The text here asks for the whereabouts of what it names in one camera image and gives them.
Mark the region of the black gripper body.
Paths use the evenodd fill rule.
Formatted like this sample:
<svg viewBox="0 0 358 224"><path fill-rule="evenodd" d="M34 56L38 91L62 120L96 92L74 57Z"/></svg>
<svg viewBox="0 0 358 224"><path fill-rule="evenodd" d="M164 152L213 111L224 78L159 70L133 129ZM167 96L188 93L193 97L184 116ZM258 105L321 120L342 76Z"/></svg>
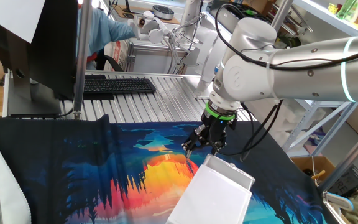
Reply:
<svg viewBox="0 0 358 224"><path fill-rule="evenodd" d="M231 126L235 128L236 125L236 113L234 111L226 111L223 114L217 114L211 109L205 108L203 114L201 115L202 125L206 126L206 139L208 140L208 145L210 139L218 140L221 138L226 138L226 127Z"/></svg>

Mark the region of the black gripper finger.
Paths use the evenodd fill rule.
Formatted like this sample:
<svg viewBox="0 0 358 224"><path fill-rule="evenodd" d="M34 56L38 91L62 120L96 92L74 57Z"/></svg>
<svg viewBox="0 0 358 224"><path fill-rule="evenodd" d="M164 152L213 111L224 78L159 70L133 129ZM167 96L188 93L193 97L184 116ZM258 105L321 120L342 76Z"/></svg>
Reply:
<svg viewBox="0 0 358 224"><path fill-rule="evenodd" d="M224 147L226 147L226 145L227 145L225 138L221 138L221 139L218 139L218 140L210 139L209 144L212 147L211 153L214 156L216 154L219 154L220 150L223 149Z"/></svg>
<svg viewBox="0 0 358 224"><path fill-rule="evenodd" d="M185 156L187 159L190 158L194 150L202 149L207 145L208 140L206 139L205 125L201 125L195 128L194 131L186 139L186 141L181 144L183 150L185 151Z"/></svg>

